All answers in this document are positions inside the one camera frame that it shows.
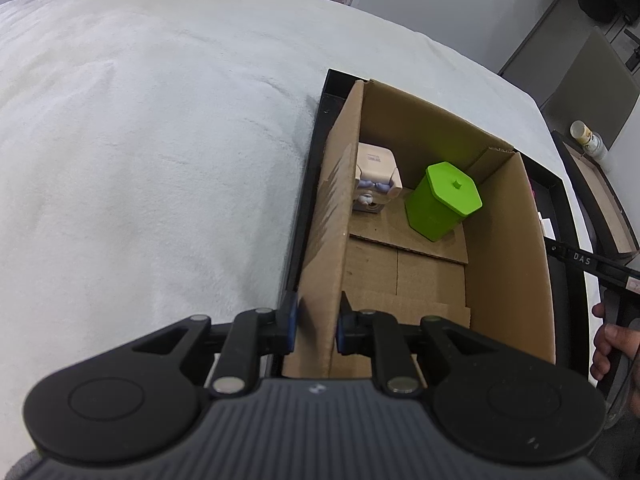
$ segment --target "finger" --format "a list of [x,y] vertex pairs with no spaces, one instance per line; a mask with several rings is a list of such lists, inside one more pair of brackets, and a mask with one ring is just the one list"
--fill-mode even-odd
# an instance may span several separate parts
[[596,379],[596,381],[601,381],[604,377],[604,374],[601,373],[600,370],[596,367],[596,365],[591,365],[591,376]]
[[596,332],[596,336],[593,338],[593,344],[596,350],[602,355],[609,355],[611,353],[611,345],[607,342],[607,338],[604,335],[604,325]]
[[635,416],[640,416],[640,392],[635,388],[629,399],[629,409]]
[[596,303],[595,305],[593,305],[593,308],[591,309],[591,313],[595,317],[604,317],[604,304]]
[[629,359],[633,359],[636,356],[636,351],[640,344],[640,332],[613,324],[606,324],[604,326],[604,335],[606,341],[613,348],[622,351]]
[[598,352],[596,350],[595,353],[593,354],[593,366],[602,375],[604,375],[611,368],[611,363],[609,362],[609,360],[606,357],[604,357],[604,355],[602,355],[600,352]]

